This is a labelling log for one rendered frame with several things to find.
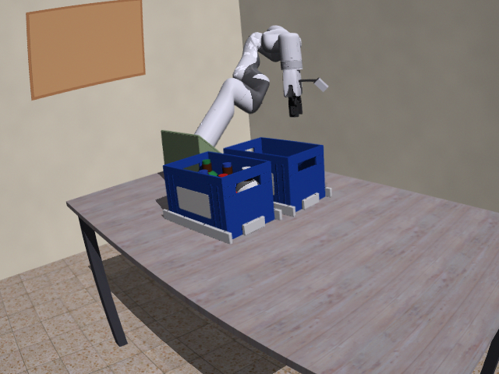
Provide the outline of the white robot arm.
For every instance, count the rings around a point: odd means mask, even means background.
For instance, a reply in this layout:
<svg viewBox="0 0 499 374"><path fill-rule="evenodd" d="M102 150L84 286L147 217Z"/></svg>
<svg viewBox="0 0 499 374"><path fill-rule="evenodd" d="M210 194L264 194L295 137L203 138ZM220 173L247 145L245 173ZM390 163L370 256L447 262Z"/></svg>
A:
<svg viewBox="0 0 499 374"><path fill-rule="evenodd" d="M303 67L301 47L299 35L289 33L280 26L270 26L263 34L251 34L244 45L233 78L224 81L194 135L200 135L215 147L232 120L234 105L248 114L258 110L270 85L270 80L258 71L258 52L273 62L281 61L281 69L299 69Z"/></svg>

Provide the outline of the blue plastic crate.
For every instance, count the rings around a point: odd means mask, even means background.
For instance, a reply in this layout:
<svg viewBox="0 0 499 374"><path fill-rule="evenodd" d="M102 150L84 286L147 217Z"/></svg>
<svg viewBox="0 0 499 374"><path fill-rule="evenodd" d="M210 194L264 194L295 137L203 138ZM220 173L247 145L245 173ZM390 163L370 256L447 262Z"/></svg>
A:
<svg viewBox="0 0 499 374"><path fill-rule="evenodd" d="M303 199L315 193L325 197L324 145L260 137L234 149L231 155L271 162L274 202L295 206L297 212Z"/></svg>
<svg viewBox="0 0 499 374"><path fill-rule="evenodd" d="M233 174L207 175L187 168L211 159L212 171L222 173L224 162L232 163ZM242 170L243 167L251 167ZM259 185L236 193L235 184L253 178ZM204 152L175 161L165 177L169 211L231 232L232 239L243 235L242 225L258 217L265 224L274 220L271 162L225 153Z"/></svg>

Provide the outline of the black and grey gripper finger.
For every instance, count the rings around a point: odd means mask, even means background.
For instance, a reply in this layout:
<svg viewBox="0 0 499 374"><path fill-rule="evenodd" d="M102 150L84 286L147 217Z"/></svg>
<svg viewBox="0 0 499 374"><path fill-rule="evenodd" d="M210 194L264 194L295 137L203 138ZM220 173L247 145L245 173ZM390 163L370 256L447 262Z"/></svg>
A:
<svg viewBox="0 0 499 374"><path fill-rule="evenodd" d="M289 117L299 117L299 107L297 105L297 97L293 97L292 93L293 93L293 86L289 85L289 89L288 89Z"/></svg>
<svg viewBox="0 0 499 374"><path fill-rule="evenodd" d="M301 115L303 113L301 96L297 97L297 105L299 107L299 114Z"/></svg>

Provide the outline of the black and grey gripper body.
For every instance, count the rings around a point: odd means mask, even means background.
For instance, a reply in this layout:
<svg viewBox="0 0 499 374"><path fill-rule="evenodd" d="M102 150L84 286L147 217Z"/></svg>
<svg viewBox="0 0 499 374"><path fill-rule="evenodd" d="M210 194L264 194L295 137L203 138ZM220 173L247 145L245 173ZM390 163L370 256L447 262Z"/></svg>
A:
<svg viewBox="0 0 499 374"><path fill-rule="evenodd" d="M284 88L284 97L288 97L288 89L289 85L293 86L292 96L300 96L303 93L302 82L299 82L301 79L300 69L281 69L283 70L283 88ZM294 95L296 94L296 95Z"/></svg>

